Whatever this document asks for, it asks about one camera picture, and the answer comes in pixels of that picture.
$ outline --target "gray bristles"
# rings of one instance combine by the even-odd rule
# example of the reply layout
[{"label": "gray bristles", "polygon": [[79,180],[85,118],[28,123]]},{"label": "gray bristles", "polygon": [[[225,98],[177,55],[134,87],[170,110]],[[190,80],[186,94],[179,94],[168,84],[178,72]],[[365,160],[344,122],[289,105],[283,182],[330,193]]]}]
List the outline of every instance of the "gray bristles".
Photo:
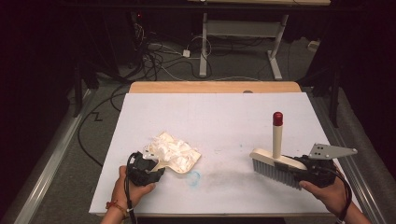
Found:
[{"label": "gray bristles", "polygon": [[280,171],[276,169],[275,166],[257,160],[253,160],[253,168],[254,171],[259,174],[282,182],[283,184],[291,186],[292,188],[301,189],[300,185],[296,180],[294,180],[294,176],[291,173]]}]

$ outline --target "white tabletop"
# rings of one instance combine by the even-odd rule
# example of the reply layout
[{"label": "white tabletop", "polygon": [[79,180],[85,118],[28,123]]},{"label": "white tabletop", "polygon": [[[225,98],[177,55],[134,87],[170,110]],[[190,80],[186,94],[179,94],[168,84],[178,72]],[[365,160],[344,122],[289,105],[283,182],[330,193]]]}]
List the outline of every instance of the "white tabletop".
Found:
[{"label": "white tabletop", "polygon": [[188,142],[202,157],[186,175],[167,169],[136,207],[139,216],[328,213],[310,193],[253,171],[248,154],[255,147],[272,150],[276,111],[284,115],[282,154],[302,156],[315,143],[329,144],[302,92],[127,94],[90,213],[106,212],[119,166],[162,132]]}]

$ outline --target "metal bracket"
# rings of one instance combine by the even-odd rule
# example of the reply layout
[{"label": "metal bracket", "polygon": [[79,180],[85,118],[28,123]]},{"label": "metal bracket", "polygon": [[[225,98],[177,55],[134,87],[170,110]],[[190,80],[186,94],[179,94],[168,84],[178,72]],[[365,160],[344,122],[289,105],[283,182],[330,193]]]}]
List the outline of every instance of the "metal bracket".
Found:
[{"label": "metal bracket", "polygon": [[311,152],[309,153],[308,157],[312,160],[331,160],[335,158],[354,155],[357,153],[358,150],[356,148],[334,147],[315,143],[312,146]]},{"label": "metal bracket", "polygon": [[158,156],[152,153],[149,147],[145,147],[142,154],[144,160],[158,160]]}]

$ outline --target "hand brush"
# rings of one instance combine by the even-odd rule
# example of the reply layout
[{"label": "hand brush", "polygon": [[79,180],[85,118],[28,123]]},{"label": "hand brush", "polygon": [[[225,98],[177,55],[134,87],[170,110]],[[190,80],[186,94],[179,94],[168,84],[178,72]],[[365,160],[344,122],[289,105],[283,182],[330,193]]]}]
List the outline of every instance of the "hand brush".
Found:
[{"label": "hand brush", "polygon": [[298,181],[288,170],[306,170],[303,163],[281,155],[283,114],[275,112],[273,117],[273,152],[262,148],[255,148],[250,153],[253,159],[254,171],[282,182],[296,189],[301,189]]}]

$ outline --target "hand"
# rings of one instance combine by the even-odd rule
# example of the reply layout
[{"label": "hand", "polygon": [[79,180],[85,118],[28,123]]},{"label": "hand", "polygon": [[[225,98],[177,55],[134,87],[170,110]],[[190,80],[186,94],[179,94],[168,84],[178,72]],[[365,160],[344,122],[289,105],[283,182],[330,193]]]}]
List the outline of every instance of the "hand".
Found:
[{"label": "hand", "polygon": [[300,186],[321,200],[327,210],[337,217],[340,216],[344,206],[347,204],[344,183],[338,177],[335,178],[334,184],[322,189],[308,181],[300,181]]},{"label": "hand", "polygon": [[[124,181],[126,177],[126,166],[121,166],[119,169],[119,178],[116,181],[116,184],[113,189],[113,193],[111,194],[111,202],[117,201],[117,205],[122,207],[125,211],[128,208],[127,198],[124,189]],[[140,199],[152,190],[155,189],[155,184],[149,184],[145,187],[137,187],[132,181],[129,182],[129,192],[132,201],[132,205],[134,207],[140,202]],[[105,216],[102,219],[102,223],[112,224],[112,223],[121,223],[124,219],[124,214],[121,210],[115,206],[111,206],[107,209]]]},{"label": "hand", "polygon": [[[318,186],[308,182],[300,181],[300,186],[312,193],[317,199],[321,200],[329,212],[340,216],[342,210],[347,204],[347,195],[343,181],[336,177],[334,184],[319,188]],[[353,202],[347,209],[344,221],[348,224],[370,224],[370,220],[364,216],[359,208]]]},{"label": "hand", "polygon": [[[119,179],[116,181],[116,184],[113,189],[113,193],[111,195],[111,202],[118,200],[118,204],[121,207],[127,208],[127,198],[125,195],[124,189],[124,181],[126,177],[126,166],[121,166],[119,170]],[[151,183],[144,187],[137,187],[135,186],[132,181],[129,182],[129,192],[130,198],[132,201],[133,207],[136,207],[137,204],[140,202],[140,199],[150,193],[152,190],[155,189],[155,184]]]}]

